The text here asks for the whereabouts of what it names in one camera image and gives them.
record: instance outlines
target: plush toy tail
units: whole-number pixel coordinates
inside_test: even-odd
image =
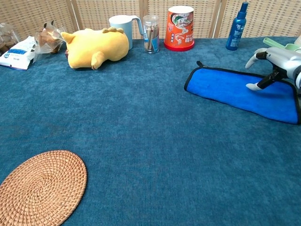
[[[61,36],[68,44],[71,43],[73,38],[75,37],[74,34],[69,34],[67,32],[61,32]]]

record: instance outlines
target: blue microfiber cloth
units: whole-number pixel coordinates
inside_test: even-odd
[[[276,81],[260,91],[251,91],[248,83],[257,83],[264,76],[202,65],[186,80],[184,89],[200,97],[250,111],[268,119],[300,124],[300,106],[295,86]]]

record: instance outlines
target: white mug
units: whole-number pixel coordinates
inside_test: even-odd
[[[137,16],[117,15],[117,16],[112,16],[109,19],[111,27],[122,28],[124,30],[124,33],[127,35],[127,39],[128,39],[128,44],[129,44],[128,49],[131,49],[133,47],[132,20],[137,21],[139,32],[141,35],[143,35],[141,20]]]

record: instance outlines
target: stuffed animal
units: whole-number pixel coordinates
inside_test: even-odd
[[[61,33],[67,45],[67,59],[71,68],[98,69],[106,60],[118,61],[128,53],[129,42],[122,28],[95,31],[89,28],[73,34]]]

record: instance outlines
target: round placemat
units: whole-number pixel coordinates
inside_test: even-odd
[[[87,182],[76,154],[49,151],[15,168],[0,186],[0,225],[56,226],[77,207]]]

